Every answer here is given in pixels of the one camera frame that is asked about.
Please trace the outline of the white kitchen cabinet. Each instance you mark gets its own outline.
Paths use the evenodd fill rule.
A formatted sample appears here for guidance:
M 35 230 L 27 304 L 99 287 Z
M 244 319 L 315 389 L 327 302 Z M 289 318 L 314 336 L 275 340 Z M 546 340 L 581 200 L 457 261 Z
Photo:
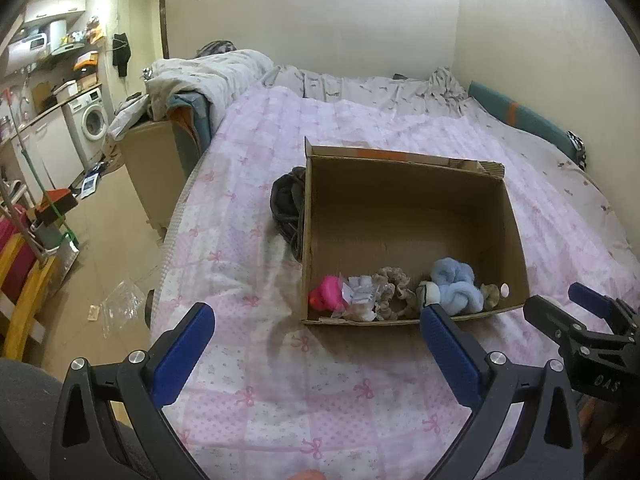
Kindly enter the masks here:
M 62 108 L 37 119 L 11 140 L 18 166 L 32 199 L 46 191 L 68 188 L 85 171 L 73 144 Z

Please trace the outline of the white floral duvet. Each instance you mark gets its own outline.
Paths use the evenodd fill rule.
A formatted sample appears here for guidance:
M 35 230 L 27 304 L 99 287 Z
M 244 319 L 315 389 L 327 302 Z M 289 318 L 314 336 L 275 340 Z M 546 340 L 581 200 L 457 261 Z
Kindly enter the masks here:
M 227 108 L 258 84 L 285 87 L 305 99 L 327 103 L 350 101 L 398 115 L 459 117 L 469 99 L 468 92 L 446 67 L 436 68 L 424 80 L 348 78 L 277 65 L 262 52 L 250 49 L 193 60 L 157 60 L 145 74 L 146 93 L 156 120 L 166 115 L 172 96 L 195 92 L 204 96 L 210 117 L 218 124 Z

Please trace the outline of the black hanging garment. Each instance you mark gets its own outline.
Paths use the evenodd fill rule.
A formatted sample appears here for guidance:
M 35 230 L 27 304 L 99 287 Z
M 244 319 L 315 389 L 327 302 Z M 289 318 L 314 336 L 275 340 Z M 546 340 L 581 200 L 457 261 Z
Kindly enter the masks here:
M 124 32 L 115 34 L 112 40 L 112 64 L 119 78 L 127 77 L 130 58 L 131 49 L 127 35 Z

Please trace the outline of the pink plush toy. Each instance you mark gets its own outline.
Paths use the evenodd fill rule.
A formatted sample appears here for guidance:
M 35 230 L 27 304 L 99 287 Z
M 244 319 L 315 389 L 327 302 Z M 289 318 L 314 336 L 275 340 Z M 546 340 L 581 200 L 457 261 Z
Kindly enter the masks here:
M 326 275 L 308 295 L 308 306 L 320 312 L 342 312 L 347 307 L 343 296 L 344 281 L 336 275 Z

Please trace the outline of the white washing machine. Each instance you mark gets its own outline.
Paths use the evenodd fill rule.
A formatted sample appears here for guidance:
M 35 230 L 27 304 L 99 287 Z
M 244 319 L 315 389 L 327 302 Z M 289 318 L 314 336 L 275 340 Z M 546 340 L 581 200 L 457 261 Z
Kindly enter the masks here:
M 103 156 L 108 126 L 101 88 L 96 86 L 76 94 L 62 106 L 62 111 L 82 166 L 90 170 Z

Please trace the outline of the yellow wooden chair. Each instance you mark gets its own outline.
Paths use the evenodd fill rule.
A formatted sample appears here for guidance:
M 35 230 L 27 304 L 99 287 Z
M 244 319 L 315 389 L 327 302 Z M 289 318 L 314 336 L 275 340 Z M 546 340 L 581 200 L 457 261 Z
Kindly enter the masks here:
M 9 274 L 13 263 L 25 245 L 22 234 L 13 234 L 1 251 L 1 287 Z M 30 268 L 17 303 L 8 316 L 9 324 L 2 344 L 4 358 L 21 361 L 24 356 L 28 337 L 32 333 L 35 316 L 46 300 L 47 292 L 58 266 L 55 256 L 47 256 L 44 263 L 34 263 Z

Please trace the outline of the open cardboard box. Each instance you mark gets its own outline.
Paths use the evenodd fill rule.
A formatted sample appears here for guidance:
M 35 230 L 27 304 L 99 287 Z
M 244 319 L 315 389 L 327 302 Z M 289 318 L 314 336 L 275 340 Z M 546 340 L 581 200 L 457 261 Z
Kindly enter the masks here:
M 416 285 L 445 257 L 478 284 L 506 283 L 498 312 L 529 296 L 521 242 L 498 162 L 307 144 L 300 319 L 341 326 L 308 306 L 326 275 L 349 278 L 397 266 Z

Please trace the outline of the cardboard box beside bed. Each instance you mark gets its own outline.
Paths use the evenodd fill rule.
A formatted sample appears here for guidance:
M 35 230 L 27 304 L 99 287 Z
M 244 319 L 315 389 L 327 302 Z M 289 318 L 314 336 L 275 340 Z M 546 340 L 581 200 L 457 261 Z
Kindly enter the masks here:
M 144 122 L 119 142 L 129 177 L 149 225 L 166 237 L 186 183 L 170 122 Z

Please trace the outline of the light blue fluffy cloth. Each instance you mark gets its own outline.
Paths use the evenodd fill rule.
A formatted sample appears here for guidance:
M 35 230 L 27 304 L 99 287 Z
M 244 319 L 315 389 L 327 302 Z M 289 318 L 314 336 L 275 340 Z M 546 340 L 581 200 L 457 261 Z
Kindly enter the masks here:
M 431 278 L 440 292 L 439 304 L 448 315 L 483 311 L 484 297 L 475 286 L 474 271 L 468 264 L 450 257 L 436 260 Z

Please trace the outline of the white sock with dark stripe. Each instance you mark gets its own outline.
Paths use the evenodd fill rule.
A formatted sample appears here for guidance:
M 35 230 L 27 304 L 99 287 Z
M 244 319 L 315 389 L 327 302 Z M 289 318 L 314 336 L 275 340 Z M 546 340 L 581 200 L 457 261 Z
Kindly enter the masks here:
M 440 303 L 439 286 L 431 281 L 422 281 L 416 288 L 416 305 L 420 310 Z

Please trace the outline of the dark striped garment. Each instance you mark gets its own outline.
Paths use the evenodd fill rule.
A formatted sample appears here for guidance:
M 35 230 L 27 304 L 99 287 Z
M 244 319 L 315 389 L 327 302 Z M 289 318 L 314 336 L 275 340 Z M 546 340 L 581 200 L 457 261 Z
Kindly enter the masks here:
M 306 168 L 294 167 L 273 182 L 270 210 L 277 231 L 293 257 L 303 259 Z

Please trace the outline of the grey patterned scrunchie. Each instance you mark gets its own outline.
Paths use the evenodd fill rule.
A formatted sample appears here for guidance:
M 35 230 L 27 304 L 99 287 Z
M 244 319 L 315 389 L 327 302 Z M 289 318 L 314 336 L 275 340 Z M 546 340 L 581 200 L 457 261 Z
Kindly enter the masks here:
M 410 287 L 411 278 L 397 266 L 384 266 L 372 276 L 378 286 L 374 313 L 377 321 L 413 320 L 419 317 L 416 293 Z

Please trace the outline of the clear plastic bag on floor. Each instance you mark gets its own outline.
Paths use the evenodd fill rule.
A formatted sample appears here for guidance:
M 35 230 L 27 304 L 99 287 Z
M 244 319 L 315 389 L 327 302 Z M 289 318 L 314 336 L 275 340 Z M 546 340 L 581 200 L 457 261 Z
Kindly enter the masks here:
M 121 281 L 100 303 L 105 338 L 122 330 L 129 322 L 144 318 L 146 295 L 133 282 Z

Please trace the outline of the teal orange bolster pillow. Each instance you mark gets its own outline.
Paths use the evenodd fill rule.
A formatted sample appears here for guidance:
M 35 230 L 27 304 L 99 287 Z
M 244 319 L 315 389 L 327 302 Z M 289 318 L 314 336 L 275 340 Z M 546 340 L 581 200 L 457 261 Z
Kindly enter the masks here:
M 580 169 L 587 169 L 586 144 L 570 130 L 563 130 L 531 108 L 477 81 L 470 83 L 469 96 L 472 96 L 487 113 L 500 122 L 546 140 L 571 159 Z

